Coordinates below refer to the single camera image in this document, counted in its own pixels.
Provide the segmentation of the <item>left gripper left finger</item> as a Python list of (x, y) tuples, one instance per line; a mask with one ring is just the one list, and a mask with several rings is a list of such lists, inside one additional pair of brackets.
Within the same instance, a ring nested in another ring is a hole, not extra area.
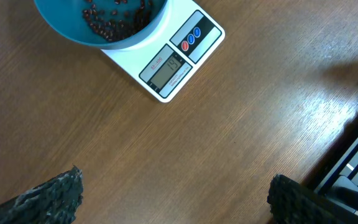
[(83, 200), (82, 170), (74, 166), (0, 204), (0, 224), (71, 224)]

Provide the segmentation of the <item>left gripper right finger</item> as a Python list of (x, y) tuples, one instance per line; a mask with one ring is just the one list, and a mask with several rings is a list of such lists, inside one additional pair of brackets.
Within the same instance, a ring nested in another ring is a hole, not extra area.
[(358, 224), (358, 191), (343, 186), (323, 197), (278, 174), (270, 183), (267, 202), (276, 223)]

